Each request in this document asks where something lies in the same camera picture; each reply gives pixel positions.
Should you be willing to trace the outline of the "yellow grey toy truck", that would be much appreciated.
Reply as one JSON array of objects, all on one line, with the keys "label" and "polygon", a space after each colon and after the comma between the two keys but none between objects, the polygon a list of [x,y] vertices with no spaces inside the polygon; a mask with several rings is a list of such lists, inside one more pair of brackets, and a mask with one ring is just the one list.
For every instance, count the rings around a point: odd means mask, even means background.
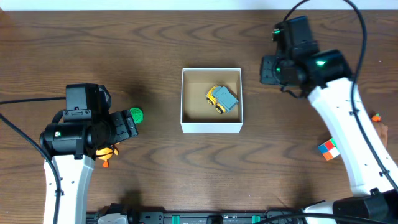
[{"label": "yellow grey toy truck", "polygon": [[214,105],[219,114],[229,113],[238,103],[238,99],[225,86],[215,85],[206,94],[206,100]]}]

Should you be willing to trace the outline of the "colourful puzzle cube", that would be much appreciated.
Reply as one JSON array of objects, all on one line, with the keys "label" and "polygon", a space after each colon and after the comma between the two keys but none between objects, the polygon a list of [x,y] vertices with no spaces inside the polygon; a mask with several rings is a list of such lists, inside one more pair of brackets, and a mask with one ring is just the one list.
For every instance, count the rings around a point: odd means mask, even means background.
[{"label": "colourful puzzle cube", "polygon": [[318,150],[327,161],[332,160],[340,155],[340,152],[333,138],[319,145]]}]

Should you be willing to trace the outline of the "brown plush bear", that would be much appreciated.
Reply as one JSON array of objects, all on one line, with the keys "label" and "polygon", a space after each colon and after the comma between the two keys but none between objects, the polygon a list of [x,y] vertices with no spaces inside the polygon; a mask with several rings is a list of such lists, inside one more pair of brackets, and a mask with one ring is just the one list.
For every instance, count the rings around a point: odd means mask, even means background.
[{"label": "brown plush bear", "polygon": [[384,147],[387,147],[388,126],[381,122],[381,116],[378,113],[371,117],[371,121]]}]

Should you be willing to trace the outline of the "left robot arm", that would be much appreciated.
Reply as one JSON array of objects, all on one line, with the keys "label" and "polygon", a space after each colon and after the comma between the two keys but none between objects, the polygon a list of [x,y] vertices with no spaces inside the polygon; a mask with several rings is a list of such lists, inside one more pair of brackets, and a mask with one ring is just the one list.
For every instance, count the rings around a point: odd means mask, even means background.
[{"label": "left robot arm", "polygon": [[50,156],[44,163],[44,223],[85,223],[96,152],[138,135],[131,112],[110,113],[110,107],[105,86],[67,85],[66,108],[40,135],[40,145]]}]

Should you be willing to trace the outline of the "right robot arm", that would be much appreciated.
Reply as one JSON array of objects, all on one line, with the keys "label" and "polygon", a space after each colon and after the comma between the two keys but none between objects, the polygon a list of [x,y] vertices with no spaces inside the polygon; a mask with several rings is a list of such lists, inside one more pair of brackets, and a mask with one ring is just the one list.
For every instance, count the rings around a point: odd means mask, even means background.
[{"label": "right robot arm", "polygon": [[277,51],[263,57],[261,83],[284,92],[300,88],[300,96],[325,122],[353,193],[307,206],[295,218],[304,223],[396,223],[397,165],[364,108],[343,54],[320,51],[305,16],[276,24],[272,38]]}]

